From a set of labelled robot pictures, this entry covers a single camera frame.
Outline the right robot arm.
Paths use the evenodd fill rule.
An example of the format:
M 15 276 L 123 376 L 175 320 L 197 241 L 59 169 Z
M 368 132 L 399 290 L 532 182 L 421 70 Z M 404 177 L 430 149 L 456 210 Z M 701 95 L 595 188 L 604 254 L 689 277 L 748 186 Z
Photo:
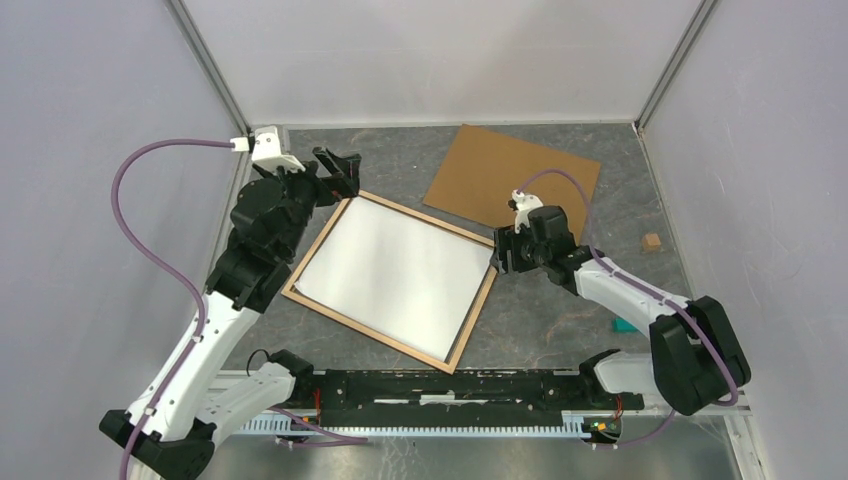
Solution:
M 551 283 L 628 321 L 650 344 L 641 370 L 676 412 L 693 415 L 737 402 L 751 370 L 720 302 L 673 295 L 577 244 L 559 206 L 515 200 L 509 206 L 515 221 L 494 233 L 494 267 L 502 273 L 542 270 Z

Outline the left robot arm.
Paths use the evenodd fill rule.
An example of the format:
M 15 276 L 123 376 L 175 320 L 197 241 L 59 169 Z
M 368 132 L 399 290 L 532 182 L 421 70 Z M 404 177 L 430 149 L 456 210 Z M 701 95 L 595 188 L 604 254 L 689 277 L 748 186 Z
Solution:
M 306 163 L 289 155 L 253 162 L 256 178 L 238 192 L 226 248 L 204 286 L 189 290 L 196 312 L 185 333 L 143 393 L 100 423 L 122 448 L 121 478 L 195 479 L 254 417 L 283 402 L 297 408 L 312 399 L 311 367 L 290 353 L 272 355 L 216 397 L 208 389 L 291 276 L 314 211 L 357 197 L 361 162 L 358 154 L 339 156 L 324 147 Z

